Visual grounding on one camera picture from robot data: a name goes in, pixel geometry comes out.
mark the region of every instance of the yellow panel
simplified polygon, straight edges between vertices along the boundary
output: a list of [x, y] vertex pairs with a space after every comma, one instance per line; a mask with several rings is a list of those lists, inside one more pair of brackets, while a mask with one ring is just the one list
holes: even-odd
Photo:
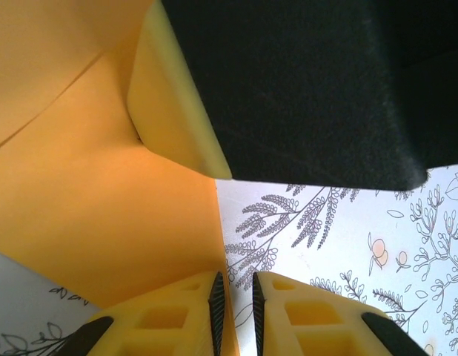
[[0, 144], [42, 113], [152, 0], [0, 0]]
[[208, 298], [215, 277], [199, 274], [101, 311], [91, 320], [114, 322], [89, 356], [213, 356]]
[[152, 152], [209, 177], [231, 178], [160, 0], [145, 17], [127, 102]]
[[0, 149], [0, 252], [102, 308], [225, 270], [214, 180], [149, 152], [127, 114], [138, 35]]
[[264, 356], [390, 356], [361, 315], [380, 310], [270, 272], [257, 273], [265, 302]]

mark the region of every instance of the branch illustration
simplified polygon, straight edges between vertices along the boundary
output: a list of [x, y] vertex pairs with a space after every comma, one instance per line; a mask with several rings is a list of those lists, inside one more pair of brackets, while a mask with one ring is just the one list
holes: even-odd
[[31, 342], [18, 335], [1, 334], [0, 356], [51, 356], [73, 336], [69, 334], [63, 337], [61, 328], [51, 322], [47, 323], [46, 334], [39, 332], [39, 337]]
[[[286, 191], [291, 192], [294, 197], [302, 197], [304, 188], [303, 185], [288, 185]], [[303, 241], [306, 241], [307, 248], [310, 248], [323, 228], [318, 243], [318, 248], [321, 248], [333, 225], [339, 191], [340, 188], [320, 187], [301, 208], [298, 200], [277, 194], [264, 195], [260, 202], [243, 208], [242, 213], [250, 216], [236, 227], [236, 233], [241, 234], [244, 240], [249, 237], [254, 239], [248, 243], [225, 246], [226, 254], [240, 256], [231, 264], [226, 261], [229, 281], [235, 282], [238, 288], [248, 290], [252, 286], [252, 273], [270, 271], [275, 265], [278, 253], [278, 249], [272, 247], [273, 241], [292, 223], [296, 223], [297, 229], [300, 230], [292, 242], [292, 248]], [[351, 194], [351, 201], [354, 201], [358, 193], [359, 191], [356, 191], [355, 194]], [[324, 222], [320, 218], [323, 211], [326, 211]]]
[[439, 278], [435, 279], [434, 284], [431, 286], [431, 290], [435, 292], [432, 300], [439, 300], [437, 313], [440, 313], [442, 310], [447, 287], [458, 283], [458, 256], [451, 253], [453, 240], [458, 240], [458, 222], [455, 222], [457, 215], [455, 210], [450, 214], [445, 211], [443, 214], [445, 232], [437, 233], [437, 238], [434, 239], [438, 210], [443, 201], [444, 198], [441, 197], [439, 186], [437, 185], [433, 193], [432, 191], [428, 192], [428, 208], [423, 207], [422, 200], [418, 200], [418, 203], [415, 205], [411, 204], [412, 214], [410, 215], [411, 221], [416, 222], [416, 230], [422, 236], [422, 243], [430, 248], [430, 252], [423, 247], [419, 248], [419, 254], [414, 258], [418, 262], [414, 266], [415, 272], [425, 267], [422, 281], [427, 280], [431, 266], [436, 261], [448, 261], [452, 265], [451, 270], [454, 274], [446, 274], [446, 281]]
[[457, 351], [458, 355], [458, 298], [455, 298], [451, 314], [443, 313], [442, 322], [443, 325], [446, 325], [448, 329], [445, 332], [445, 335], [454, 335], [455, 337], [451, 339], [449, 346], [451, 351]]

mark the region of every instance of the leaf pattern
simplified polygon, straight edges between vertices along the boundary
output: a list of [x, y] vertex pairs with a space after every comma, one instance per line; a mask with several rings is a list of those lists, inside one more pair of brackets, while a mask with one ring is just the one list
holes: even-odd
[[382, 289], [373, 289], [372, 294], [380, 302], [384, 302], [386, 306], [391, 307], [395, 312], [404, 312], [403, 297], [400, 294], [395, 294], [392, 291], [383, 291]]
[[296, 207], [298, 206], [298, 202], [296, 200], [288, 199], [282, 197], [281, 195], [269, 194], [264, 195], [261, 199], [278, 205], [280, 208], [287, 211], [288, 213], [294, 213]]
[[[301, 194], [304, 188], [304, 185], [288, 185], [286, 192], [296, 196]], [[252, 278], [247, 274], [249, 271], [270, 271], [278, 254], [278, 249], [272, 247], [273, 241], [285, 228], [294, 223], [293, 221], [296, 221], [296, 227], [300, 232], [291, 247], [294, 248], [307, 240], [306, 246], [310, 248], [323, 227], [323, 221], [319, 217], [326, 211], [325, 228], [318, 245], [320, 248], [333, 224], [340, 190], [341, 188], [320, 187], [301, 208], [298, 200], [278, 194], [263, 195], [260, 198], [261, 202], [244, 207], [242, 213], [250, 216], [236, 227], [236, 233], [241, 234], [243, 240], [255, 235], [261, 242], [251, 240], [247, 244], [225, 245], [226, 254], [240, 257], [231, 263], [229, 258], [226, 260], [230, 283], [235, 283], [237, 288], [249, 289], [252, 283]]]
[[72, 336], [73, 334], [69, 334], [63, 337], [61, 327], [51, 322], [47, 322], [46, 331], [39, 332], [39, 337], [31, 342], [19, 335], [2, 333], [0, 337], [0, 356], [51, 356]]
[[323, 236], [318, 244], [318, 249], [323, 246], [326, 238], [328, 237], [328, 233], [330, 232], [331, 225], [333, 224], [334, 214], [336, 213], [336, 208], [338, 207], [338, 196], [339, 188], [330, 188], [330, 192], [326, 198], [328, 210], [326, 211], [325, 230], [323, 231]]
[[274, 232], [282, 230], [290, 222], [290, 217], [288, 214], [280, 215], [279, 219], [276, 222], [273, 222], [266, 229], [262, 230], [257, 234], [257, 237], [265, 237]]

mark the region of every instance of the black rubber strip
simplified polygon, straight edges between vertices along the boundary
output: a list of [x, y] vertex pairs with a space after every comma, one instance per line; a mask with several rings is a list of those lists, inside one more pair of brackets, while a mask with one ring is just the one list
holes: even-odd
[[221, 272], [218, 272], [216, 278], [214, 279], [213, 288], [209, 294], [208, 302], [214, 356], [220, 356], [225, 312], [224, 280]]
[[374, 313], [364, 313], [362, 319], [392, 356], [427, 355], [394, 321]]
[[264, 354], [265, 298], [257, 273], [252, 276], [252, 309], [256, 330], [257, 356]]
[[113, 323], [112, 317], [100, 317], [81, 326], [55, 356], [86, 356]]

